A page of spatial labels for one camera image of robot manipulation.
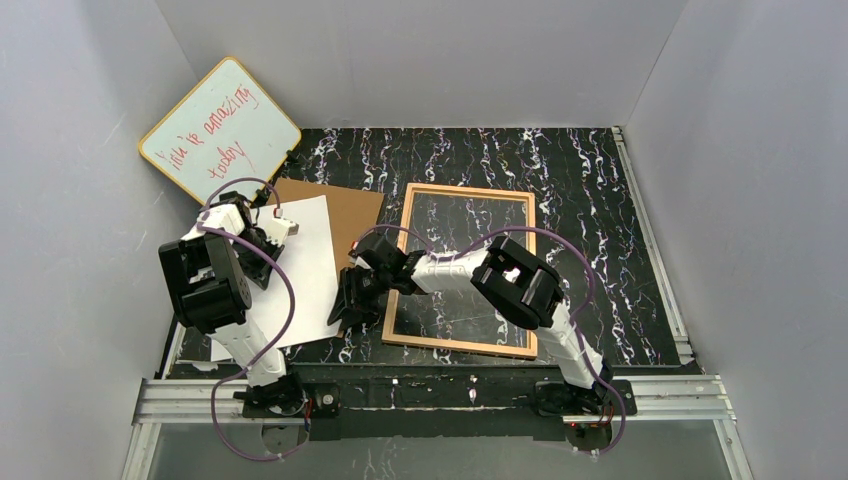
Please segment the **printed colour photo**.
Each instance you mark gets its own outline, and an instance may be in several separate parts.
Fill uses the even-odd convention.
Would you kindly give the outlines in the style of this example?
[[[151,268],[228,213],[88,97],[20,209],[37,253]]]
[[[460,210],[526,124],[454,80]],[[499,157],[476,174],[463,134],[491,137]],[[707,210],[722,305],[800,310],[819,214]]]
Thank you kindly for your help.
[[[288,238],[277,263],[289,278],[295,293],[293,320],[278,348],[328,339],[337,334],[339,324],[327,325],[338,279],[331,238],[330,221],[324,195],[285,202],[284,217],[299,224],[296,235]],[[250,283],[253,319],[268,339],[283,327],[290,311],[284,282],[273,272],[266,290]]]

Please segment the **yellow-edged whiteboard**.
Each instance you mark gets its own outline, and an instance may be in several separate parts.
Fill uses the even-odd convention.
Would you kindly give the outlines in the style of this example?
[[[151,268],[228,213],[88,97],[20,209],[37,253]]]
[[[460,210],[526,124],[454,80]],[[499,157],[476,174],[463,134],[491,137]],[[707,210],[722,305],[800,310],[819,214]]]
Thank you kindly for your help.
[[[228,181],[271,180],[301,138],[289,115],[228,56],[142,137],[138,151],[203,204]]]

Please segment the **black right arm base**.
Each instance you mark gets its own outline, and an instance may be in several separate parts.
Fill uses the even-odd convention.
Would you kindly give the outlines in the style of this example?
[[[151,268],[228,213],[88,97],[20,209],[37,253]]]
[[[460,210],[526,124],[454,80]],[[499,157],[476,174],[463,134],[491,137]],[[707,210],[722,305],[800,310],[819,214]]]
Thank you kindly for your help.
[[[588,415],[599,420],[603,413],[613,409],[614,415],[624,412],[627,416],[638,413],[635,393],[626,380],[610,380],[612,389],[595,386],[592,389],[565,384],[564,382],[540,381],[533,386],[531,407],[540,416]]]

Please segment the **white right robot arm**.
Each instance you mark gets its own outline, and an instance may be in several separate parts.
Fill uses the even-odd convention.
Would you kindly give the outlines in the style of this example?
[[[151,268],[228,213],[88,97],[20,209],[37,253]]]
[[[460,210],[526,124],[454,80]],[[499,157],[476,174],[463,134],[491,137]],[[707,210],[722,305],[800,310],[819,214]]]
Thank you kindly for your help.
[[[603,356],[589,345],[577,321],[592,300],[567,307],[559,273],[509,238],[513,230],[504,227],[460,252],[435,254],[405,253],[371,229],[354,243],[350,264],[340,272],[327,322],[341,329],[365,323],[376,317],[378,299],[390,291],[475,290],[504,320],[536,334],[566,384],[585,390],[607,385]]]

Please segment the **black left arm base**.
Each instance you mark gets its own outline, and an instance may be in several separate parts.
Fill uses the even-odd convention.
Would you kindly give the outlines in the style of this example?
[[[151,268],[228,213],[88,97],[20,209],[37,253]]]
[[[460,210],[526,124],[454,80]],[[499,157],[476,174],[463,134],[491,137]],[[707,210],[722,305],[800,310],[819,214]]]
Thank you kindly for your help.
[[[242,402],[246,418],[335,418],[341,408],[337,384],[305,382],[296,373],[266,386],[248,386],[233,398]]]

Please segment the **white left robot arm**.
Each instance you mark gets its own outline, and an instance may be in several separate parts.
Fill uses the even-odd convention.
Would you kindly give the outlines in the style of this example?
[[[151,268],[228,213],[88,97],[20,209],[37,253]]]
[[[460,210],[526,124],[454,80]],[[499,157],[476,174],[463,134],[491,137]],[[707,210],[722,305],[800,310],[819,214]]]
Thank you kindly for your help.
[[[277,260],[286,240],[298,230],[281,207],[263,215],[230,191],[207,201],[187,234],[158,249],[179,323],[223,346],[261,393],[300,386],[275,346],[281,337],[267,338],[248,314],[250,287],[268,288],[271,275],[282,271]]]

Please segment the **brown frame backing board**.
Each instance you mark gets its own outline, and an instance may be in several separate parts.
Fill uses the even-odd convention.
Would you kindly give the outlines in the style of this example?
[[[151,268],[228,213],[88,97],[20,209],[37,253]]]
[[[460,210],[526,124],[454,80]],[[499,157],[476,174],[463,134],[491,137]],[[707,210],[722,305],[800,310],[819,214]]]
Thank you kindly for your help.
[[[337,272],[350,265],[353,242],[378,223],[385,198],[379,192],[287,178],[279,178],[274,187],[286,202],[326,197]]]

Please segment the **aluminium mounting rail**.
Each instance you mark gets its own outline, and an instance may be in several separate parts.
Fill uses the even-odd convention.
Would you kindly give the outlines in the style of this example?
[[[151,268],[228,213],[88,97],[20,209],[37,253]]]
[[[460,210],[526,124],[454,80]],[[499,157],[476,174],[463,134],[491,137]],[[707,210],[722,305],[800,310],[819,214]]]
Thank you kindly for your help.
[[[531,372],[451,371],[446,374],[366,374],[314,383],[290,415],[245,406],[243,380],[217,387],[212,380],[149,380],[143,383],[133,420],[142,423],[292,424],[305,413],[331,419],[355,412],[513,412],[529,407],[537,385]],[[733,420],[735,411],[717,375],[629,376],[613,381],[629,420]]]

